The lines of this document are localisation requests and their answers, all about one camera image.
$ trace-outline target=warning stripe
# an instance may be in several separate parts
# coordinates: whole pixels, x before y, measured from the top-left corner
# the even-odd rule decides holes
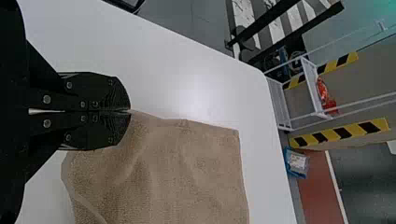
[[[344,67],[350,63],[354,63],[359,59],[358,53],[357,52],[352,52],[348,53],[347,55],[344,55],[343,57],[331,61],[329,63],[325,63],[322,66],[318,67],[318,74],[324,75],[327,73],[330,73],[334,70],[337,70],[341,67]],[[285,84],[283,84],[283,90],[290,90],[293,89],[294,87],[297,87],[301,83],[305,82],[305,75],[299,75],[292,77],[291,80]]]
[[[291,147],[310,147],[325,142],[336,142],[342,139],[361,137],[370,133],[390,131],[385,118],[348,124],[343,127],[323,130],[317,133],[304,134],[290,140]]]

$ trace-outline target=white table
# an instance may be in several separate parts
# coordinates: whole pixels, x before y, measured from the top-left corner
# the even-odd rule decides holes
[[[132,107],[239,130],[250,223],[296,223],[262,73],[100,0],[20,0],[27,38],[58,71],[117,76]],[[73,223],[57,152],[26,185],[18,223]]]

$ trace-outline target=orange object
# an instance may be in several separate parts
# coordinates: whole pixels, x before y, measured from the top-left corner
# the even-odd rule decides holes
[[[337,102],[333,98],[331,98],[326,83],[324,83],[323,79],[321,79],[320,77],[318,77],[317,88],[324,109],[337,107]],[[326,114],[337,115],[339,114],[339,110],[334,109],[329,112],[326,112]]]
[[[321,79],[320,77],[318,77],[318,81],[317,81],[317,88],[318,88],[318,94],[320,97],[320,100],[323,104],[325,104],[329,98],[329,91],[327,90],[327,86],[324,83],[323,79]]]

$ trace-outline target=cloth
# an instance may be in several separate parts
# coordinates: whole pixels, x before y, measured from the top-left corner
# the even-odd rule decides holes
[[[77,224],[248,223],[238,131],[132,112],[116,147],[68,152]]]

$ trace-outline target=bolt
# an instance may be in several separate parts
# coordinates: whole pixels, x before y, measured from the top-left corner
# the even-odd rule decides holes
[[[50,119],[44,119],[44,122],[43,122],[44,128],[49,128],[51,124],[52,123],[51,123]]]
[[[71,82],[66,82],[66,88],[71,90],[73,88],[73,83]]]
[[[44,104],[46,104],[46,105],[49,105],[50,104],[50,96],[48,96],[48,95],[45,95],[44,97],[43,97],[43,103]]]
[[[93,115],[92,121],[93,123],[96,123],[98,121],[98,117],[96,115]]]
[[[66,142],[70,142],[70,140],[72,140],[72,135],[70,133],[68,133],[66,135],[66,137],[64,138],[64,140],[66,140]]]
[[[98,104],[96,101],[93,101],[93,102],[92,102],[92,106],[93,106],[93,107],[98,107],[99,104]]]

